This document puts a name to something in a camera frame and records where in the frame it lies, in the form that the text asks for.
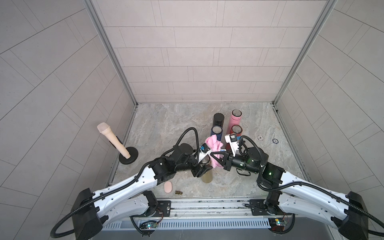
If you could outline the pink cloth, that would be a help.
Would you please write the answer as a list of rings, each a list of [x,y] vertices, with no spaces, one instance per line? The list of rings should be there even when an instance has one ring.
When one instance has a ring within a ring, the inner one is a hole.
[[[208,137],[205,140],[205,143],[212,150],[212,152],[220,152],[223,145],[224,145],[221,141],[219,141],[217,139],[217,135],[212,135],[212,136]],[[217,160],[215,160],[213,157],[210,157],[210,159],[211,159],[211,165],[213,168],[223,168],[219,164],[219,162]]]

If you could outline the gold thermos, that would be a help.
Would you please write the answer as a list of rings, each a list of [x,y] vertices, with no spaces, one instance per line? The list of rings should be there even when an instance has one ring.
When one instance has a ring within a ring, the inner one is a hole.
[[[205,156],[202,160],[202,167],[205,170],[205,173],[202,175],[201,179],[204,183],[211,183],[213,180],[212,164],[209,156]]]

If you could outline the blue thermos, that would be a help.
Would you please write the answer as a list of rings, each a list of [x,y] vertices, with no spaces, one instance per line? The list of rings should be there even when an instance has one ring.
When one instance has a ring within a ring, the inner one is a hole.
[[[215,135],[220,142],[222,139],[223,129],[221,126],[215,125],[211,128],[211,136]]]

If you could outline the red thermos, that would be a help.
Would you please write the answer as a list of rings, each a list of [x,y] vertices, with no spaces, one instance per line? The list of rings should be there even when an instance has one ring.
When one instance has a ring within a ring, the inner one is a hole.
[[[237,144],[243,132],[243,128],[239,125],[233,125],[230,129],[230,133],[225,136],[226,150],[231,151],[232,145]]]

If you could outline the black thermos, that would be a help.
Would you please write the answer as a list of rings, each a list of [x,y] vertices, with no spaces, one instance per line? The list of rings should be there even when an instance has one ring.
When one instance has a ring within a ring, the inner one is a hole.
[[[213,116],[213,127],[220,126],[223,127],[225,121],[225,116],[221,113],[216,113]]]

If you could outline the pink thermos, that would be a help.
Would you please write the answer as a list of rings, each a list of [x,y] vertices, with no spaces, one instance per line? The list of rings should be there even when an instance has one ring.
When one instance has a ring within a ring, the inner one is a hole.
[[[229,119],[227,134],[230,133],[233,125],[239,125],[242,118],[242,112],[240,110],[233,110]]]

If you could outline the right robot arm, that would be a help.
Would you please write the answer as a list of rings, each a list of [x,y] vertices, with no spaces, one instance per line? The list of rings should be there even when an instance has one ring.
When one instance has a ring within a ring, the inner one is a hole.
[[[210,155],[227,171],[236,168],[256,174],[258,187],[268,192],[264,209],[272,215],[301,215],[337,229],[349,240],[384,235],[369,229],[369,220],[381,227],[384,223],[368,212],[359,194],[337,193],[304,181],[269,163],[269,156],[257,147],[234,155],[226,151]]]

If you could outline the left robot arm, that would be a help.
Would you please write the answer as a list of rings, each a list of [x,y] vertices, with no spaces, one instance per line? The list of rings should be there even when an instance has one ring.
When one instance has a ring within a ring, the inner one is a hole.
[[[196,151],[188,144],[174,146],[152,161],[145,163],[134,176],[113,186],[78,194],[69,214],[51,230],[53,239],[74,235],[77,240],[89,240],[104,226],[131,216],[151,216],[158,207],[152,188],[171,180],[177,172],[191,171],[201,177],[211,170],[208,163],[212,150],[203,144]]]

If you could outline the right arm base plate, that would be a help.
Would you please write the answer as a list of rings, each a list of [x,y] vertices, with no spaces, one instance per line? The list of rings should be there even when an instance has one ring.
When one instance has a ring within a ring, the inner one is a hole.
[[[249,205],[253,216],[282,216],[284,214],[274,201],[251,199]]]

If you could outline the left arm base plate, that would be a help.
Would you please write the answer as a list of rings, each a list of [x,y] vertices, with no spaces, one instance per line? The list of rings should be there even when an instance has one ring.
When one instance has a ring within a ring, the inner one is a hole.
[[[163,217],[169,217],[170,211],[171,211],[171,201],[158,201],[157,208],[154,210],[154,212],[145,212],[142,215],[135,215],[134,217],[140,217],[140,218],[160,218]]]

